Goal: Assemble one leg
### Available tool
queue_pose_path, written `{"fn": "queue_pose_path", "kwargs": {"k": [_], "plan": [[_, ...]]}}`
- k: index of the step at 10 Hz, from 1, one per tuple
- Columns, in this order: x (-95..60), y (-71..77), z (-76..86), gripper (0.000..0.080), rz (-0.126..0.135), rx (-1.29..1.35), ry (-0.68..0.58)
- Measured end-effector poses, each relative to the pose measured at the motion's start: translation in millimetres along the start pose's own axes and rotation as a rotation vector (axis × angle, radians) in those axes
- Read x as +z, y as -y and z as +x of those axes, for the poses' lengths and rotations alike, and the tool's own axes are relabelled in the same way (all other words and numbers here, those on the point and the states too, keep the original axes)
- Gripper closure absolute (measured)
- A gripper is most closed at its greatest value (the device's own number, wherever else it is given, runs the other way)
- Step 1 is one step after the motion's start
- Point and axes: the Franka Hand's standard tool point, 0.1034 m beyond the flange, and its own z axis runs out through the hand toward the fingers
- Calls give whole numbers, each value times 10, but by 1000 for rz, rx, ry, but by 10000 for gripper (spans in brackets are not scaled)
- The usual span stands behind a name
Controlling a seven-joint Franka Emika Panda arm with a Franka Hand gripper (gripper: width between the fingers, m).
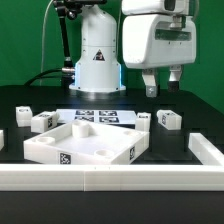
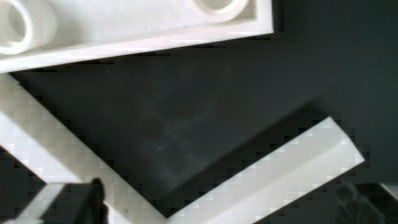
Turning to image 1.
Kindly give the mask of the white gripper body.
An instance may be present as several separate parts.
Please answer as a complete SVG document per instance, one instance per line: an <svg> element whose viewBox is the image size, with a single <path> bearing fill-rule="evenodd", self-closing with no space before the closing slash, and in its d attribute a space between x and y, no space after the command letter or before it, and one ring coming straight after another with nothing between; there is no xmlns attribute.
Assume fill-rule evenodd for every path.
<svg viewBox="0 0 224 224"><path fill-rule="evenodd" d="M172 29L173 18L150 14L127 16L122 30L123 60L128 68L148 69L193 63L196 27L186 20L183 29Z"/></svg>

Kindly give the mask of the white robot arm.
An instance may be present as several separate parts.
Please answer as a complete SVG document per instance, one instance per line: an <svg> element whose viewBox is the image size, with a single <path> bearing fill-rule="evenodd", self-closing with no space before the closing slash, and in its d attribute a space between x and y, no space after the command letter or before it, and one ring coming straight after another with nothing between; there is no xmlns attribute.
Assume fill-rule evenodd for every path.
<svg viewBox="0 0 224 224"><path fill-rule="evenodd" d="M126 16L121 30L126 67L140 69L146 95L158 94L157 69L170 69L168 89L177 91L183 66L196 59L196 27L190 0L121 0ZM81 58L69 89L75 95L107 98L123 94L117 61L117 23L96 4L82 8Z"/></svg>

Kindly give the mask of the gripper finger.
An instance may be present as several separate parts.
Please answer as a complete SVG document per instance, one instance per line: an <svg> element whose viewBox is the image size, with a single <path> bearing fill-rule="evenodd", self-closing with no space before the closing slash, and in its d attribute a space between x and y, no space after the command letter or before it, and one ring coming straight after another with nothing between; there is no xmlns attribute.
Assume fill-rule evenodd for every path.
<svg viewBox="0 0 224 224"><path fill-rule="evenodd" d="M157 71L155 69L145 69L142 71L143 81L146 87L146 96L154 98L157 96Z"/></svg>
<svg viewBox="0 0 224 224"><path fill-rule="evenodd" d="M177 92L179 90L179 82L183 72L182 65L172 65L170 67L170 76L168 80L168 90L170 92Z"/></svg>

